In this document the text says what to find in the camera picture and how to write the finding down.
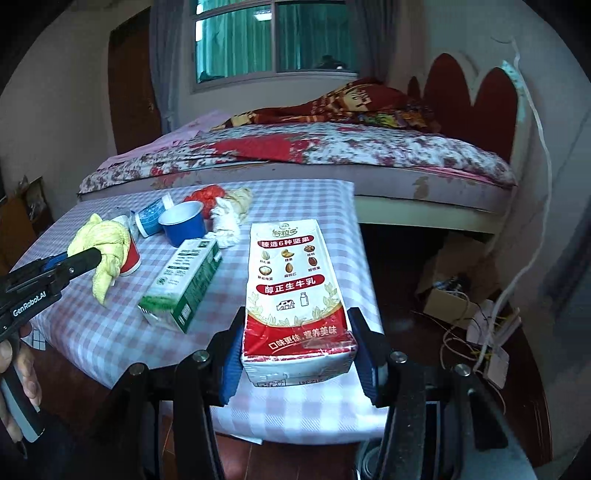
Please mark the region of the left hand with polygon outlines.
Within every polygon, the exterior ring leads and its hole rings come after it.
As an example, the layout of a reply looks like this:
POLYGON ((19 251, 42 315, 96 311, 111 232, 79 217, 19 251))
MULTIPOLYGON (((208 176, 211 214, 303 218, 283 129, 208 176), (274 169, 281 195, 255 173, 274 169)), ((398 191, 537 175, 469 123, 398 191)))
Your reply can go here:
POLYGON ((39 415, 39 408, 30 402, 23 389, 23 377, 17 368, 17 356, 20 349, 18 332, 11 334, 8 341, 12 347, 10 366, 1 375, 1 392, 8 412, 19 427, 23 438, 33 443, 44 432, 44 425, 39 415))

